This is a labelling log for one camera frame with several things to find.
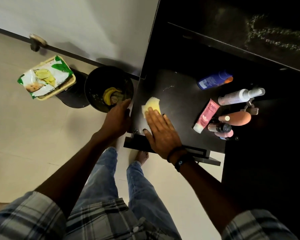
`jeans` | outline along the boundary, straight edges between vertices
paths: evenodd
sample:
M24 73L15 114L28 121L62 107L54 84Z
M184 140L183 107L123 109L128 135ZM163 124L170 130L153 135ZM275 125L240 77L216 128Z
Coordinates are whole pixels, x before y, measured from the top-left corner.
M115 183L117 152L114 147L107 148L94 166L80 197L74 206L81 208L97 202L117 199ZM129 190L129 209L137 219L144 217L171 237L180 238L178 230L153 185L145 178L141 164L132 162L127 169Z

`blue lotion bottle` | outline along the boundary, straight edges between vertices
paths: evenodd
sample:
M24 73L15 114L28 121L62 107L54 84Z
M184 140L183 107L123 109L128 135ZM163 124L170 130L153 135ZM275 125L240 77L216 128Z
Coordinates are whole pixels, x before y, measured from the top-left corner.
M205 90L205 89L221 86L223 84L230 83L232 81L233 81L232 75L226 72L226 70L224 70L202 78L197 82L197 84L199 88Z

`black bracelet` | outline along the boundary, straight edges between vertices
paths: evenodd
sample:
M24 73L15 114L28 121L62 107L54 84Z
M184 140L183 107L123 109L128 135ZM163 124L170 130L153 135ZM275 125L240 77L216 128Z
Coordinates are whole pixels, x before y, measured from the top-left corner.
M168 154L168 156L167 156L167 161L170 162L170 157L172 156L172 154L174 154L176 151L180 151L180 150L183 150L183 149L184 149L183 146L178 146L178 147L176 147L176 148L173 148L173 149L169 152L169 154Z
M193 161L194 158L189 154L184 154L182 155L176 162L176 164L174 165L175 169L180 172L180 166L185 164L188 161Z

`tiled floor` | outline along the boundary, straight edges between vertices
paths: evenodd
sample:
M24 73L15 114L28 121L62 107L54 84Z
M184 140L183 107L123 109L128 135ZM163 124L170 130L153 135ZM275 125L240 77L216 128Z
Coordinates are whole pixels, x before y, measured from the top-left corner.
M32 100L17 78L27 69L52 57L30 50L29 44L0 34L0 202L11 202L35 189L97 131L106 114L91 106L72 109L58 98ZM95 67L62 56L70 66L90 73ZM119 196L128 203L126 169L135 150L120 138L115 174ZM211 153L221 167L201 165L221 180L224 155ZM184 178L157 154L150 154L144 174L154 185L184 239L220 239L195 193Z

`white wall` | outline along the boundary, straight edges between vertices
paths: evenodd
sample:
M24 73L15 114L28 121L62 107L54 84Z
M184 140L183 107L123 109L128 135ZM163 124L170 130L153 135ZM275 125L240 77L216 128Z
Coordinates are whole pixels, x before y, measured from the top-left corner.
M139 75L158 0L0 0L0 28Z

